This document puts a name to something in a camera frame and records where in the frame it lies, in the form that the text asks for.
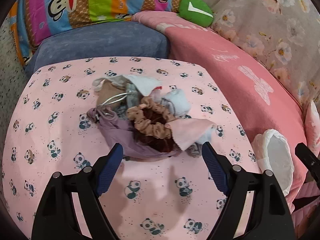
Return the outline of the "pink blanket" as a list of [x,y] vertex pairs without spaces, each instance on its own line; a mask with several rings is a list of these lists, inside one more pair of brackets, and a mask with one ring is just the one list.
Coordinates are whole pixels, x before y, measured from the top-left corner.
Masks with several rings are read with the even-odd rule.
[[167,11],[141,11],[132,20],[165,35],[168,59],[150,60],[143,74],[184,90],[189,115],[216,126],[211,145],[232,164],[258,173],[252,141],[275,129],[290,150],[305,142],[304,118],[299,105],[259,62],[209,28]]

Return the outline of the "pink cleaning cloth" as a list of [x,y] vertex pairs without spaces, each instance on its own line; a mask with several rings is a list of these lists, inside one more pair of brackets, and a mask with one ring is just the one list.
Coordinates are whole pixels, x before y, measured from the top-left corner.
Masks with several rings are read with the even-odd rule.
[[216,124],[207,119],[189,118],[167,122],[164,127],[171,130],[174,142],[182,151],[185,151],[213,125]]

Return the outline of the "dark red scrunchie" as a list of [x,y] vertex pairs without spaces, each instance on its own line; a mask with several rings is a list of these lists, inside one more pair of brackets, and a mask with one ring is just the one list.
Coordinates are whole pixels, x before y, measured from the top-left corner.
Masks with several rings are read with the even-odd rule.
[[172,152],[175,143],[171,130],[164,127],[167,121],[163,115],[148,108],[142,109],[142,111],[143,120],[140,122],[131,121],[134,125],[135,140],[161,153]]

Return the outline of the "pink padded jacket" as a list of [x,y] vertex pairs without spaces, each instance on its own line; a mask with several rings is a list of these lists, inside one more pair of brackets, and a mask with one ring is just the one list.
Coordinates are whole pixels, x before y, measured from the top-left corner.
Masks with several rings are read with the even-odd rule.
[[319,188],[315,181],[303,184],[295,200],[293,201],[295,210],[291,217],[293,226],[296,228],[304,217],[308,216],[309,211],[319,205]]

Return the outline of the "grey floral quilt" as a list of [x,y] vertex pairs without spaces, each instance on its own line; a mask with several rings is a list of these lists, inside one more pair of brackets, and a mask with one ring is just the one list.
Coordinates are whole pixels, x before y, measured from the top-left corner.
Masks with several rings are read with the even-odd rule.
[[319,104],[319,12],[311,0],[203,0],[211,28],[268,69],[302,108]]

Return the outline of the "light blue sock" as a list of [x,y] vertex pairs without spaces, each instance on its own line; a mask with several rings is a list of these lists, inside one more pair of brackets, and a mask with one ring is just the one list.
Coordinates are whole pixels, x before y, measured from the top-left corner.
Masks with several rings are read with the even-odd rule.
[[216,125],[213,125],[210,128],[208,128],[197,141],[195,141],[191,146],[187,148],[186,152],[194,158],[200,157],[202,155],[202,145],[205,142],[211,142],[212,133],[215,131],[215,129]]
[[182,89],[175,89],[161,98],[161,104],[175,117],[185,116],[191,109],[191,104],[187,100]]

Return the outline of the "green checkmark cushion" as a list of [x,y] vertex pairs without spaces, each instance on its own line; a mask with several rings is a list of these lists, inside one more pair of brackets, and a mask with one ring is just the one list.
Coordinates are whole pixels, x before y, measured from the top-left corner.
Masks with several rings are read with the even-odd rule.
[[212,10],[203,0],[181,0],[178,16],[201,27],[210,26],[214,20]]

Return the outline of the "pink pillow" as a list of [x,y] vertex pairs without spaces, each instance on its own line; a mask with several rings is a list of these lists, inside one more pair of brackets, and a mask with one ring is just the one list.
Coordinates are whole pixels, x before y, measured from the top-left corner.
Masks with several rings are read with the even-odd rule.
[[304,128],[308,148],[316,157],[319,156],[320,119],[316,105],[310,101],[306,111]]

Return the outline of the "bin with white liner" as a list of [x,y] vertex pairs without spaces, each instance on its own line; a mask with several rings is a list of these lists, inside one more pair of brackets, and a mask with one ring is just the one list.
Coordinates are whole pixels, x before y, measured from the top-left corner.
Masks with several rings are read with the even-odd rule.
[[287,196],[295,170],[287,139],[277,130],[268,129],[263,134],[255,136],[252,148],[260,170],[272,171],[283,195]]

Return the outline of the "white sock red trim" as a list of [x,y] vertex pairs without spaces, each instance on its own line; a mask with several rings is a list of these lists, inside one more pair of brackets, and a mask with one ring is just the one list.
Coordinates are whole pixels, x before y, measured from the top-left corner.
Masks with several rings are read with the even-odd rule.
[[95,79],[92,82],[92,86],[96,92],[101,91],[103,83],[108,81],[114,87],[129,89],[129,85],[133,85],[135,89],[142,94],[142,96],[149,96],[153,90],[161,89],[162,84],[157,79],[147,76],[138,75],[116,75],[116,76],[104,76]]

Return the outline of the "colourful monkey print quilt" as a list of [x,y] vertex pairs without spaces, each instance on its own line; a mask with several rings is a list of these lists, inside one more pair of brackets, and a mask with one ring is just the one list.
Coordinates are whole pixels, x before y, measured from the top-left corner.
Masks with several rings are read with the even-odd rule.
[[128,21],[144,10],[177,12],[181,0],[17,0],[10,27],[17,57],[28,64],[41,42],[78,27]]

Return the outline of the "blue velvet cushion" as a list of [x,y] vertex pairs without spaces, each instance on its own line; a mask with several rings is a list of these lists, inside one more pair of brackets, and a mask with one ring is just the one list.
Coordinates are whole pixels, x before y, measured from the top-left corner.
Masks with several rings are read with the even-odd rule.
[[107,22],[71,29],[46,38],[25,67],[27,78],[41,67],[107,56],[167,59],[170,42],[162,33],[138,22]]

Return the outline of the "beige stocking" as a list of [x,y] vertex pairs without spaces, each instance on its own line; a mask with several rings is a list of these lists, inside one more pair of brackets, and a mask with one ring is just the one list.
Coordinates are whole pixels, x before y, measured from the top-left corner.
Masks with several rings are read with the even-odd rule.
[[104,103],[110,97],[121,94],[121,93],[125,93],[124,87],[114,86],[110,81],[105,80],[103,82],[101,90],[98,92],[98,99],[97,99],[96,106],[99,106],[100,104]]

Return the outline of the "tan scrunchie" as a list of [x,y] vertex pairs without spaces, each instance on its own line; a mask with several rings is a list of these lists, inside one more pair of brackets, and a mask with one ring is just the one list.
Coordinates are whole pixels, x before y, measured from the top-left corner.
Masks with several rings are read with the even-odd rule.
[[138,106],[129,108],[127,118],[138,132],[156,139],[170,139],[172,131],[167,123],[176,120],[165,106],[149,96],[143,97]]

